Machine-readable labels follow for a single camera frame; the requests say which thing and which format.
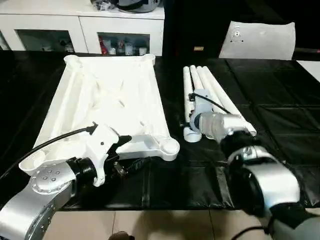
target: glass cabinet door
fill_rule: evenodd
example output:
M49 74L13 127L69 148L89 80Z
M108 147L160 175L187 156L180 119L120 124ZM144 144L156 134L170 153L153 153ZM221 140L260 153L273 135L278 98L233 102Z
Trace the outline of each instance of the glass cabinet door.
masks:
M13 51L88 52L77 16L0 14L0 30Z
M110 56L162 55L163 20L82 16L80 22L89 53Z
M0 31L0 51L6 51L6 50L10 50L10 47L7 44L6 39L4 38L4 36L2 35L2 33Z
M70 52L75 49L66 30L15 30L26 51Z
M150 35L98 32L101 54L109 56L142 56L150 52Z

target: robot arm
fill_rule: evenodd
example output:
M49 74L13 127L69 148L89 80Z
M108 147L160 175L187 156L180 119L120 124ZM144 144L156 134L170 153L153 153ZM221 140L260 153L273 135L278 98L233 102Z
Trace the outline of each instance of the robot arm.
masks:
M298 180L252 136L248 122L205 111L191 118L192 130L215 139L227 157L232 199L248 214L267 221L273 239L319 239L320 217L299 203Z
M6 203L0 211L0 236L9 240L42 239L55 212L76 194L77 187L104 184L106 162L124 173L116 164L116 149L130 140L130 136L118 136L109 127L98 125L87 141L84 158L43 166Z

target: white cabinet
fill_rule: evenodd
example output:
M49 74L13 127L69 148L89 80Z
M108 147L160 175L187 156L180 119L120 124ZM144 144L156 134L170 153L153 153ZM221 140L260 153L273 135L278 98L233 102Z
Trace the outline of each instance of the white cabinet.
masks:
M98 11L90 0L0 0L0 49L162 55L165 11Z
M162 55L164 21L115 17L80 17L89 53Z
M14 51L88 52L77 16L0 14L0 31Z

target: black cable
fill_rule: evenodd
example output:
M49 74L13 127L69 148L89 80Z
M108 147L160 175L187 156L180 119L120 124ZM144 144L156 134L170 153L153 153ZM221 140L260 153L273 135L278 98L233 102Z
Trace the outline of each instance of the black cable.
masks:
M212 103L213 105L216 105L218 108L220 108L221 110L223 110L226 114L232 114L231 112L229 112L227 109L225 109L223 106L219 105L218 103L216 103L215 101L212 101L211 99L205 97L205 96L202 96L202 95L199 95L197 93L191 93L191 96L192 97L198 97L198 98L201 98L201 99L204 99L210 103Z
M251 227L248 227L248 228L242 230L241 232L237 233L233 238L231 238L231 240L236 240L236 239L238 239L239 237L241 237L241 235L243 235L243 234L245 234L245 233L247 233L247 232L249 232L249 231L253 231L253 230L263 230L263 231L266 232L266 229L267 229L267 228L264 227L264 226L251 226Z
M77 130L74 130L74 131L71 131L71 132L68 132L68 133L65 133L65 134L62 134L60 136L57 136L55 138L52 138L38 146L36 146L35 148L31 149L29 152L27 152L25 155L23 155L22 157L18 158L1 176L0 176L0 179L2 179L3 177L5 177L10 171L11 169L13 169L14 167L16 167L23 159L29 157L31 154L35 153L36 151L58 141L58 140L61 140L61 139L64 139L64 138L67 138L67 137L70 137L72 135L75 135L75 134L79 134L79 133L82 133L82 132L88 132L90 135L92 135L92 133L96 130L97 128L97 124L94 122L93 123L93 126L87 126L87 127L84 127L84 128L80 128L80 129L77 129Z

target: table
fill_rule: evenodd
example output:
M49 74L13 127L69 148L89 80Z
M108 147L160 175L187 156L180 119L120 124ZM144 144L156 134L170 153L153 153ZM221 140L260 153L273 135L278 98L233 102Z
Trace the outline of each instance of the table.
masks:
M65 53L0 52L2 140L0 174L30 150L64 71ZM170 135L180 143L175 161L125 160L131 174L84 191L63 208L79 210L236 209L226 160L206 138L183 138L183 66L208 66L265 147L297 176L301 202L320 206L320 84L299 63L253 59L164 59L154 66ZM0 179L0 206L21 191L29 177L14 168Z

